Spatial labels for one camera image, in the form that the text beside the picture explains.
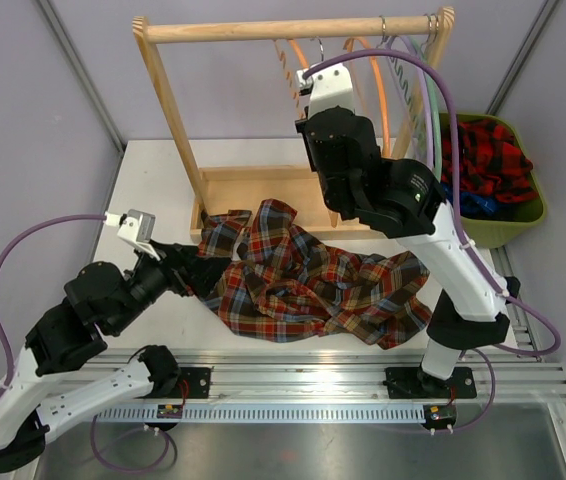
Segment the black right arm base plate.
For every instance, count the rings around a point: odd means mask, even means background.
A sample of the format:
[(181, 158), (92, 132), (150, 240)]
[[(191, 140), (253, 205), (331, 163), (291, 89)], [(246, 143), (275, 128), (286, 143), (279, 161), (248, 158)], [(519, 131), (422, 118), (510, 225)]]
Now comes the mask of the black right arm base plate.
[(455, 367), (447, 380), (428, 375), (420, 367), (388, 367), (384, 370), (388, 396), (391, 399), (475, 399), (477, 391), (472, 370)]

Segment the orange hanger of plaid shirt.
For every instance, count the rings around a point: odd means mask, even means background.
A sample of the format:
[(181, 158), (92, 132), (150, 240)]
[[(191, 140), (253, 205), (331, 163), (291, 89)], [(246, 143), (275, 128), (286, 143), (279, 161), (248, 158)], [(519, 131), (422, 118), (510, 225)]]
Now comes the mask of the orange hanger of plaid shirt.
[(294, 66), (300, 66), (301, 68), (307, 68), (309, 66), (308, 61), (304, 55), (303, 50), (300, 48), (298, 43), (294, 39), (287, 39), (287, 44), (291, 48), (291, 52), (295, 57), (295, 60), (291, 60), (287, 55), (287, 51), (282, 46), (279, 40), (274, 40), (274, 48), (276, 51), (277, 58), (281, 64), (285, 81), (289, 87), (289, 91), (294, 102), (294, 108), (298, 119), (304, 119), (306, 117), (305, 111), (301, 105), (299, 90), (295, 83), (295, 72), (293, 70)]

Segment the blue checked shirt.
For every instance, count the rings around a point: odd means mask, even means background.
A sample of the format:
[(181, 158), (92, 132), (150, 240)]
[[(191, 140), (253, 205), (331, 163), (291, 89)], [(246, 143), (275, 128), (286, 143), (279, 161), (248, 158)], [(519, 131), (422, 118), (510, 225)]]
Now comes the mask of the blue checked shirt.
[(483, 196), (459, 190), (459, 211), (462, 217), (470, 219), (495, 219), (503, 209), (492, 196)]

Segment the green plastic bin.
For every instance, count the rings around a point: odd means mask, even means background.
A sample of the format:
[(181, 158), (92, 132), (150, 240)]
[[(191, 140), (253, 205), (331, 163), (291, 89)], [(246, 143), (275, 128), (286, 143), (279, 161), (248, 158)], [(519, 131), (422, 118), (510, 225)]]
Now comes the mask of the green plastic bin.
[[(495, 120), (508, 127), (514, 133), (517, 146), (531, 160), (515, 128), (505, 120), (491, 115), (459, 114), (457, 123), (482, 118)], [(502, 247), (517, 236), (542, 223), (546, 215), (546, 205), (536, 178), (534, 165), (529, 174), (529, 180), (538, 193), (537, 199), (516, 205), (511, 210), (496, 216), (495, 219), (470, 219), (461, 216), (461, 223), (466, 234), (479, 247), (487, 249)]]

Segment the wooden clothes rack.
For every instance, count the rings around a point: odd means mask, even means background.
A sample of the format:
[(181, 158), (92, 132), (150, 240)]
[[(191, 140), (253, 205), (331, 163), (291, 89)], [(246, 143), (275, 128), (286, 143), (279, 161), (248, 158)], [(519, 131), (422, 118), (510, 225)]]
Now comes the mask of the wooden clothes rack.
[(433, 44), (426, 59), (437, 67), (454, 28), (455, 12), (442, 7), (430, 17), (379, 17), (315, 20), (257, 21), (183, 25), (153, 25), (143, 16), (132, 22), (132, 31), (153, 84), (157, 99), (181, 158), (195, 200), (190, 236), (201, 238), (201, 214), (232, 208), (255, 210), (265, 198), (296, 204), (303, 228), (321, 240), (368, 240), (378, 233), (355, 221), (342, 222), (322, 203), (317, 176), (306, 166), (235, 166), (199, 168), (170, 86), (158, 47), (161, 44), (289, 40), (313, 37), (347, 37), (428, 34)]

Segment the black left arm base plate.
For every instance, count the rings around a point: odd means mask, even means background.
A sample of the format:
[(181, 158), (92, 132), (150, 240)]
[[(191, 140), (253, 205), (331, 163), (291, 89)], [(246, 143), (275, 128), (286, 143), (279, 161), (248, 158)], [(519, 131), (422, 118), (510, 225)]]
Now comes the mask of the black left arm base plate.
[(171, 398), (181, 399), (186, 394), (186, 399), (207, 399), (211, 386), (212, 369), (199, 366), (181, 366), (179, 374), (160, 382), (158, 387), (143, 395), (143, 398)]

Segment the brown multicolour plaid shirt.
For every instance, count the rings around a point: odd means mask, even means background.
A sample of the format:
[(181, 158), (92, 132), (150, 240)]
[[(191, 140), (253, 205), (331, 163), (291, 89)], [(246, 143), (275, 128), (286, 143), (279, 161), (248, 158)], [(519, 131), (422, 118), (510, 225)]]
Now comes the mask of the brown multicolour plaid shirt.
[(202, 301), (234, 334), (276, 343), (350, 334), (387, 350), (428, 326), (417, 295), (429, 272), (412, 253), (329, 246), (296, 217), (277, 199), (256, 212), (203, 214), (199, 256), (229, 264)]

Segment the mint green plastic hanger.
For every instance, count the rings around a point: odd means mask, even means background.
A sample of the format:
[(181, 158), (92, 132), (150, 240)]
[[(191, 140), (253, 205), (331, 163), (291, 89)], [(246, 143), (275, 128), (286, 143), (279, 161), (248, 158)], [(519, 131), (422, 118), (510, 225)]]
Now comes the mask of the mint green plastic hanger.
[(441, 178), (442, 140), (439, 119), (438, 94), (431, 76), (418, 69), (420, 91), (423, 102), (422, 143), (426, 146), (426, 163), (435, 176)]

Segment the red black checked shirt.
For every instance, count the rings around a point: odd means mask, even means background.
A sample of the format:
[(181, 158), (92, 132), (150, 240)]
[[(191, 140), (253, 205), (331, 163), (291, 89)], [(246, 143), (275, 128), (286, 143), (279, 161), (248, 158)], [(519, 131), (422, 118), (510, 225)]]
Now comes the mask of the red black checked shirt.
[(458, 142), (459, 190), (494, 197), (503, 207), (497, 216), (538, 198), (533, 164), (508, 127), (487, 118), (460, 122)]

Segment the aluminium mounting rail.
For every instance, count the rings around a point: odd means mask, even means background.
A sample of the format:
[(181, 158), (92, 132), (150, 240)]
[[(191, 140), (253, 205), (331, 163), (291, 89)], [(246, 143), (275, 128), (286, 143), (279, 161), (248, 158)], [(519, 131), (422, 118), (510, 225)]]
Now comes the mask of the aluminium mounting rail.
[[(425, 401), (389, 396), (386, 370), (417, 366), (420, 333), (383, 350), (349, 334), (271, 343), (233, 334), (201, 305), (156, 304), (108, 350), (51, 391), (51, 415), (77, 402), (105, 421), (189, 423), (420, 423)], [(187, 383), (163, 398), (135, 398), (124, 368), (147, 344), (165, 345)]]

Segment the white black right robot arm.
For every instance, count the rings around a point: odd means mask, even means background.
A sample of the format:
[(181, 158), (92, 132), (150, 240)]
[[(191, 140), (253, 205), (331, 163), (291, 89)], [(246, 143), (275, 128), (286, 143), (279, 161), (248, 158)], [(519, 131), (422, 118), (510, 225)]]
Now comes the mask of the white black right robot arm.
[(446, 398), (464, 351), (505, 340), (506, 304), (520, 283), (489, 268), (461, 237), (440, 182), (423, 163), (382, 157), (371, 121), (333, 107), (295, 123), (326, 207), (396, 240), (442, 288), (421, 364), (388, 390), (402, 398)]

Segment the orange hanger of red shirt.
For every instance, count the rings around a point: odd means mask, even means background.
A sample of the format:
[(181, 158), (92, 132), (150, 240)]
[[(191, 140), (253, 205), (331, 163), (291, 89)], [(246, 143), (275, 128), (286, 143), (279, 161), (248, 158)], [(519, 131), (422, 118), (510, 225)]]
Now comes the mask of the orange hanger of red shirt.
[[(358, 43), (363, 49), (369, 50), (372, 48), (370, 42), (366, 38), (361, 36), (350, 36), (345, 40), (343, 49), (347, 53), (351, 53), (354, 51), (354, 45), (356, 43)], [(368, 60), (376, 86), (379, 113), (381, 116), (381, 153), (384, 158), (389, 158), (391, 154), (391, 118), (388, 110), (387, 92), (377, 58), (369, 57)]]

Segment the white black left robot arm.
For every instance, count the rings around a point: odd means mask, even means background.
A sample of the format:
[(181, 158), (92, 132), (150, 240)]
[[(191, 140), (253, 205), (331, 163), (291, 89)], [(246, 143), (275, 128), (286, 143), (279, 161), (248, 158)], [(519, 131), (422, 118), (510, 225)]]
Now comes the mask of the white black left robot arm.
[(25, 337), (10, 379), (0, 382), (0, 474), (21, 468), (83, 420), (134, 398), (188, 395), (177, 360), (164, 345), (142, 348), (110, 376), (72, 392), (51, 396), (64, 379), (103, 353), (167, 292), (207, 297), (229, 262), (204, 258), (196, 247), (157, 247), (139, 253), (131, 270), (98, 261), (83, 267)]

